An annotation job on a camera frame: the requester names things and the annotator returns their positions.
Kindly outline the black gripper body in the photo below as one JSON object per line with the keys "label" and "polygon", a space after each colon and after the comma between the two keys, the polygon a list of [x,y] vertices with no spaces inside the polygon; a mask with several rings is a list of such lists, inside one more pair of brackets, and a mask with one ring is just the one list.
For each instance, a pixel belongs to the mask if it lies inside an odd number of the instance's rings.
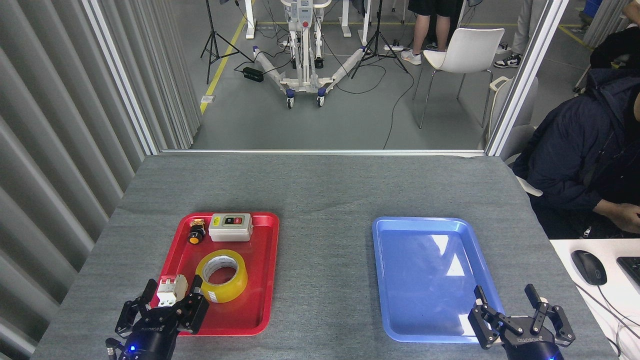
{"label": "black gripper body", "polygon": [[126,337],[127,360],[170,360],[178,337],[182,310],[156,307],[132,324]]}
{"label": "black gripper body", "polygon": [[559,346],[551,342],[524,342],[531,316],[506,317],[499,332],[508,360],[563,360]]}

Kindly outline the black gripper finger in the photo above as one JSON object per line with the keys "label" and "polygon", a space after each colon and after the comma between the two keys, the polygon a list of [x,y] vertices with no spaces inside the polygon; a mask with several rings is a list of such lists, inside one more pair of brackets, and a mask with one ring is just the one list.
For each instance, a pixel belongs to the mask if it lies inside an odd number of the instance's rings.
{"label": "black gripper finger", "polygon": [[473,292],[475,303],[467,319],[480,346],[488,350],[500,338],[500,323],[505,323],[507,319],[503,313],[489,305],[481,285],[476,285]]}
{"label": "black gripper finger", "polygon": [[[535,309],[535,313],[523,341],[526,343],[547,342],[562,347],[570,346],[576,337],[562,306],[550,305],[547,300],[542,299],[533,284],[526,285],[525,294],[532,308]],[[551,320],[553,332],[544,328],[545,319]]]}
{"label": "black gripper finger", "polygon": [[201,330],[206,312],[210,306],[210,302],[202,294],[202,283],[202,277],[196,274],[193,278],[190,292],[174,305],[178,332],[196,335]]}
{"label": "black gripper finger", "polygon": [[144,316],[150,309],[149,305],[155,296],[157,286],[158,283],[155,279],[149,279],[141,295],[123,304],[115,326],[115,333],[117,333],[117,335],[120,337],[128,337],[128,335],[133,332],[137,315]]}

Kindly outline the person's hand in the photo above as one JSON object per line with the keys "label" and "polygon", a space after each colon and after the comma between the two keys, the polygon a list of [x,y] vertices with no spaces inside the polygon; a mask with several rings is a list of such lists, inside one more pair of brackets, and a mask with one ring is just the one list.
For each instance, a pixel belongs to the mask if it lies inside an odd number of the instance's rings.
{"label": "person's hand", "polygon": [[617,203],[612,221],[623,231],[640,234],[640,207],[631,203]]}

